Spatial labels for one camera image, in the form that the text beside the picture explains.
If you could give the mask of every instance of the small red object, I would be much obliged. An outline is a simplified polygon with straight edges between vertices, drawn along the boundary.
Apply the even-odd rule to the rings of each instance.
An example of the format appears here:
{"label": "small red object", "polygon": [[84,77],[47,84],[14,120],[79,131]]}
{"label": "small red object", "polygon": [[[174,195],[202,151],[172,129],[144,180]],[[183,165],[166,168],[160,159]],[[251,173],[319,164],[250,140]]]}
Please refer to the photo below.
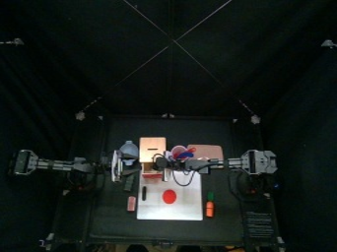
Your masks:
{"label": "small red object", "polygon": [[206,203],[206,216],[212,217],[214,216],[214,202],[207,201]]}
{"label": "small red object", "polygon": [[166,190],[163,192],[163,196],[162,197],[163,197],[163,202],[166,204],[172,204],[175,202],[175,200],[176,200],[176,193],[175,193],[174,190]]}
{"label": "small red object", "polygon": [[135,197],[129,196],[127,199],[127,211],[133,212],[135,210]]}

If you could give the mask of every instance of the black cable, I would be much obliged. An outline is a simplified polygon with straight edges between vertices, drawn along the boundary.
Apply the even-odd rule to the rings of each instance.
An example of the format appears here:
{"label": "black cable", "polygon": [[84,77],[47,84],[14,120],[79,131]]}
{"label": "black cable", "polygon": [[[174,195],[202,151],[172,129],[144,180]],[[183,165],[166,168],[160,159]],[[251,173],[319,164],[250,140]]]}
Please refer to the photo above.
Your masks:
{"label": "black cable", "polygon": [[190,179],[190,181],[188,181],[188,183],[187,184],[180,184],[179,182],[178,182],[178,180],[176,180],[176,178],[175,178],[175,175],[174,175],[174,170],[172,170],[172,176],[174,176],[174,181],[175,181],[175,183],[178,184],[178,185],[180,185],[180,186],[188,186],[190,184],[191,184],[191,182],[192,182],[192,180],[194,180],[194,176],[195,176],[195,171],[194,171],[194,173],[192,173],[192,176],[191,176],[191,179]]}

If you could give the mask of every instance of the wooden box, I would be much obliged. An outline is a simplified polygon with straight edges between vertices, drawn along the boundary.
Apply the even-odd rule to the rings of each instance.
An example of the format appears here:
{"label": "wooden box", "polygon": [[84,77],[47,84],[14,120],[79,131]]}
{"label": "wooden box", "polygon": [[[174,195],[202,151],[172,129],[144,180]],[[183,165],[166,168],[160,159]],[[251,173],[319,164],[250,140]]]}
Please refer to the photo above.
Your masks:
{"label": "wooden box", "polygon": [[163,155],[166,151],[166,138],[139,139],[139,162],[141,164],[141,176],[144,178],[160,178],[162,171],[152,169],[154,156]]}

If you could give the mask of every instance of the red circle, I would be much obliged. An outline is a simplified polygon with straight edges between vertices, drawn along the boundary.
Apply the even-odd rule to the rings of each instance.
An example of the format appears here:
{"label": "red circle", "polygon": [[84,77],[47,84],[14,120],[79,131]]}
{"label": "red circle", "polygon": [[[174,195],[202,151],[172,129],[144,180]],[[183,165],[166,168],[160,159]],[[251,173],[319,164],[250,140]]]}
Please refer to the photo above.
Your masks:
{"label": "red circle", "polygon": [[166,190],[163,192],[163,196],[162,197],[163,197],[163,202],[166,204],[172,204],[175,202],[175,200],[176,200],[176,193],[175,193],[174,190]]}

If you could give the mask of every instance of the black curtain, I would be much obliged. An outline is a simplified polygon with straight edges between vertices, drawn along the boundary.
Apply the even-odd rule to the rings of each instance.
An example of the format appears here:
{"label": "black curtain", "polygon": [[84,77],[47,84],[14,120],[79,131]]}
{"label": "black curtain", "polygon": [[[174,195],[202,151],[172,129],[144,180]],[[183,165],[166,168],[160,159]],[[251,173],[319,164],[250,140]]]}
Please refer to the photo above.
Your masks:
{"label": "black curtain", "polygon": [[265,118],[278,155],[277,211],[290,251],[335,251],[337,50],[326,48]]}

